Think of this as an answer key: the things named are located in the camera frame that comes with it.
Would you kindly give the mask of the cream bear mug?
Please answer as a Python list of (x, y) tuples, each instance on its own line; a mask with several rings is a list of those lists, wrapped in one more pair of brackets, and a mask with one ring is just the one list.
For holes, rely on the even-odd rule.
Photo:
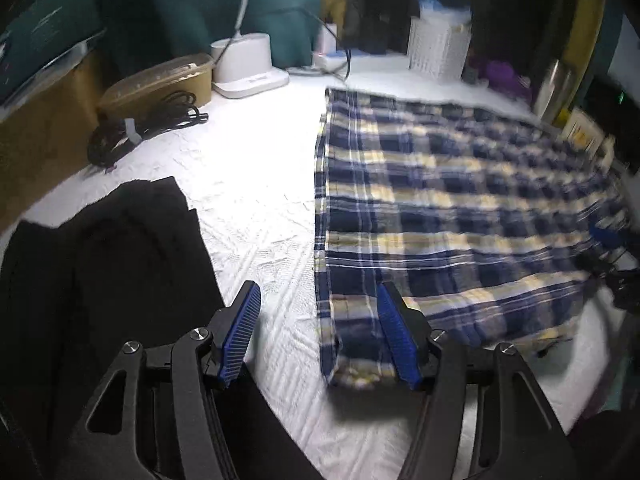
[(565, 124), (561, 138), (567, 140), (576, 150), (583, 151), (603, 172), (612, 166), (615, 139), (608, 136), (601, 127), (579, 107), (574, 107)]

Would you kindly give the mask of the white perforated plastic basket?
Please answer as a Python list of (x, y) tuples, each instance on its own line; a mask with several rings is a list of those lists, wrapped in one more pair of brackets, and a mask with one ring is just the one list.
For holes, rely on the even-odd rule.
[(467, 24), (412, 18), (407, 48), (410, 70), (437, 82), (459, 80), (471, 37)]

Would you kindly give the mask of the white power strip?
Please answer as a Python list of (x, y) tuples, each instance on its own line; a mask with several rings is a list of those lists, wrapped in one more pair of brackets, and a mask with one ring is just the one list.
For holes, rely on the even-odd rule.
[(350, 61), (344, 51), (331, 53), (314, 52), (309, 66), (289, 67), (286, 71), (295, 76), (337, 76), (346, 78), (350, 74)]

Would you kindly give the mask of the brown cardboard box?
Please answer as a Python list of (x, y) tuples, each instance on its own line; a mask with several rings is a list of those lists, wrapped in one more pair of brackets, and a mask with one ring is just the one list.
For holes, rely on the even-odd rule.
[(90, 53), (2, 122), (2, 229), (87, 165), (104, 90), (100, 57)]

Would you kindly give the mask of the black folded garment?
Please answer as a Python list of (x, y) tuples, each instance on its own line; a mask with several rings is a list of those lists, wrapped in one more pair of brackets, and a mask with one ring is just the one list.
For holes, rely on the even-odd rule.
[[(122, 346), (171, 344), (233, 300), (221, 297), (198, 214), (174, 179), (119, 185), (56, 228), (19, 223), (1, 265), (2, 477), (59, 479), (70, 434)], [(53, 374), (35, 372), (63, 383), (62, 393), (53, 393), (54, 415), (44, 415), (53, 422), (36, 419), (43, 401), (26, 393), (35, 381), (25, 378), (25, 368), (44, 366), (9, 350), (17, 339), (28, 347), (42, 337), (25, 321), (44, 321), (44, 341), (36, 346), (51, 354), (61, 350), (55, 341), (63, 336), (74, 333), (66, 346), (75, 353), (76, 340), (89, 335), (89, 364), (79, 379), (70, 369), (80, 366), (60, 356), (49, 358)], [(302, 464), (245, 361), (215, 401), (235, 479), (285, 479)]]

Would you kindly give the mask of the white desk lamp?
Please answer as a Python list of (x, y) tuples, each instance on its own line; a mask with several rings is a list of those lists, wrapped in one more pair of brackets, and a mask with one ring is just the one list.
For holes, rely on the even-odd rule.
[(268, 34), (241, 34), (247, 6), (248, 0), (240, 0), (232, 36), (210, 45), (210, 55), (214, 61), (213, 90), (227, 99), (256, 96), (282, 88), (290, 82), (288, 72), (272, 65)]

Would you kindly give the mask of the stainless steel tumbler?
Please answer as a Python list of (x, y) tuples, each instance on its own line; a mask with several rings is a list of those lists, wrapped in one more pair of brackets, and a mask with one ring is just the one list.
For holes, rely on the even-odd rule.
[(574, 84), (573, 67), (561, 60), (554, 60), (546, 70), (538, 89), (533, 112), (546, 124), (552, 124), (558, 116)]

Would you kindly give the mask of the purple cloth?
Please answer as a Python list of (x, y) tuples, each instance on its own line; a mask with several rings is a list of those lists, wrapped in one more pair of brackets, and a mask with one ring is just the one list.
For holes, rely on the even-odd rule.
[(488, 82), (488, 87), (512, 100), (529, 103), (532, 100), (530, 79), (519, 75), (509, 62), (485, 61), (480, 66), (480, 78)]

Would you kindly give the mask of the tablet with green screen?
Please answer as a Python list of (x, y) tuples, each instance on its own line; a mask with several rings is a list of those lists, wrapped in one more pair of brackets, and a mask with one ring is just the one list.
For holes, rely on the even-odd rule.
[(60, 56), (104, 31), (96, 0), (38, 0), (1, 34), (1, 103)]

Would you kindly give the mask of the white phone charger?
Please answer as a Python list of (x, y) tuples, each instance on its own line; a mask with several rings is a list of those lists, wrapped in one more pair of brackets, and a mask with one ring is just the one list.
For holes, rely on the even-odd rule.
[(316, 40), (316, 52), (320, 54), (331, 54), (336, 51), (337, 46), (337, 24), (323, 22), (318, 31)]

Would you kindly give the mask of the yellow right curtain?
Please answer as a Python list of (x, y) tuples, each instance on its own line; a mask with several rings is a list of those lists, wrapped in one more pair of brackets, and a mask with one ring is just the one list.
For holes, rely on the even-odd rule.
[(574, 84), (579, 84), (588, 68), (602, 25), (606, 0), (576, 0), (574, 18), (562, 62), (573, 73)]

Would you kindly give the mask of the blue yellow plaid pants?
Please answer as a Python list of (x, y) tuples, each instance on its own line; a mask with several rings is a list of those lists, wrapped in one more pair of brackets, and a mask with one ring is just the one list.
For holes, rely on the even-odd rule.
[(590, 228), (629, 219), (610, 176), (530, 122), (343, 89), (326, 92), (314, 206), (320, 370), (354, 389), (396, 376), (380, 283), (462, 344), (544, 350), (576, 332)]

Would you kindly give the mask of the brown lidded food container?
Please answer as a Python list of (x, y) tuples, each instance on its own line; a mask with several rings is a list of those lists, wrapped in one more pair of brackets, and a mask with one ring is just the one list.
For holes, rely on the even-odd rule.
[(175, 92), (194, 95), (197, 107), (212, 98), (214, 60), (206, 53), (174, 58), (116, 82), (99, 100), (102, 118), (141, 118)]

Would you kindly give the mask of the teal left curtain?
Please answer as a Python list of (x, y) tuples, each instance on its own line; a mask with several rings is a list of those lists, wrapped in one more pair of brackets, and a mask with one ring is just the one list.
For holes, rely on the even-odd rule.
[(235, 31), (265, 32), (272, 62), (305, 66), (318, 30), (321, 0), (99, 0), (106, 26), (106, 54), (116, 74), (126, 77), (172, 58), (206, 53)]

